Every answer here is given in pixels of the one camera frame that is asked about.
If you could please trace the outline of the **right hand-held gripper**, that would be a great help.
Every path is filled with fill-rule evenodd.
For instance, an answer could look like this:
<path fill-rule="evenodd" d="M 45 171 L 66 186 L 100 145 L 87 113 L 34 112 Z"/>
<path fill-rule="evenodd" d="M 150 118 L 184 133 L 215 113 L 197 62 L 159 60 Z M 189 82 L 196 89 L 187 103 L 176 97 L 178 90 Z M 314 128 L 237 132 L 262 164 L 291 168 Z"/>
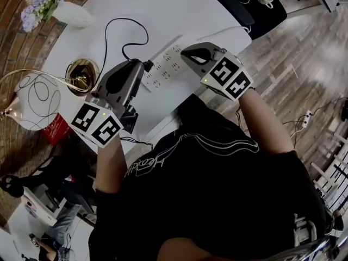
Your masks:
<path fill-rule="evenodd" d="M 231 101 L 252 87 L 253 79 L 238 58 L 211 42 L 185 48 L 181 59 L 200 77 L 201 84 Z"/>

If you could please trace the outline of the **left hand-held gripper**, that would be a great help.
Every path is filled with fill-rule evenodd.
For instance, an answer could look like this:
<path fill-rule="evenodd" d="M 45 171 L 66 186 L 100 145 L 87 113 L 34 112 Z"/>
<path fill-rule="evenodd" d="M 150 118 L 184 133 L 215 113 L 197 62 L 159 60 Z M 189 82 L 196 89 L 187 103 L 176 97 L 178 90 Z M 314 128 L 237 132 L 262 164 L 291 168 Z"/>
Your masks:
<path fill-rule="evenodd" d="M 138 119 L 131 102 L 144 71 L 142 61 L 131 59 L 105 73 L 96 90 L 76 110 L 69 126 L 98 147 L 105 147 L 121 130 L 131 133 Z"/>

